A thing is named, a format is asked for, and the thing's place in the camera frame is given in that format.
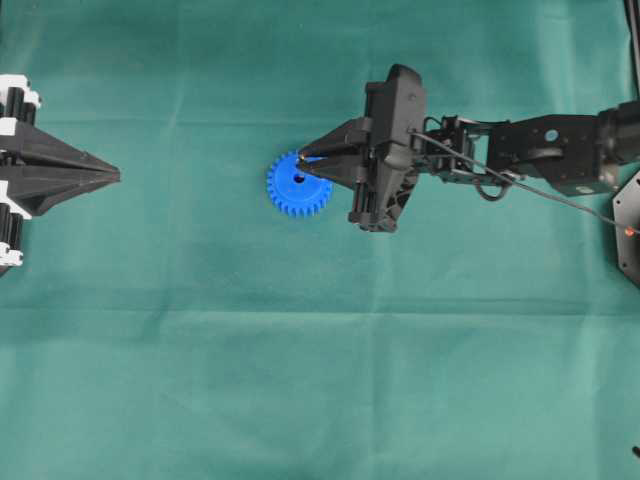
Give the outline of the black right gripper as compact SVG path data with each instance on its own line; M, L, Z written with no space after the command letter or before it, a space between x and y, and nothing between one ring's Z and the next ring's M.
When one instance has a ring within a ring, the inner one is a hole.
M303 173L356 189L350 222L363 231L393 233L419 177L413 135L422 131L426 90L419 73L394 64L385 81L369 82L365 91L367 118L348 120L298 156L309 157L301 162Z

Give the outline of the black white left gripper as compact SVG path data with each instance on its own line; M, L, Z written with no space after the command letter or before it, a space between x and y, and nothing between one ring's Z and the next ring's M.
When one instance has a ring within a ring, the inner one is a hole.
M1 140L13 137L13 152L28 164L39 165L24 166L19 157L1 147L2 273L23 264L23 226L32 216L42 216L62 202L121 178L117 167L34 127L40 108L41 97L27 76L1 75ZM13 181L4 172L9 167L14 167Z

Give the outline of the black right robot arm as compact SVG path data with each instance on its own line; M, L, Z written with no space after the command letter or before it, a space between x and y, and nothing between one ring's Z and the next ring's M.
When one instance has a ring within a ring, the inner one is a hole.
M350 222L393 233L420 175L469 185L501 200L526 178L544 180L549 199L613 192L619 169L639 160L639 104L596 115L551 114L521 121L444 117L427 127L426 91L413 69L395 64L369 82L361 117L304 146L298 168L353 192Z

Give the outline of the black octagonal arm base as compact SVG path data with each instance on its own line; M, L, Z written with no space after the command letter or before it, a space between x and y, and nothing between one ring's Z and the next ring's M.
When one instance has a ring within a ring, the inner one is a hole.
M625 277L639 287L639 172L636 172L612 200L616 230L618 266Z

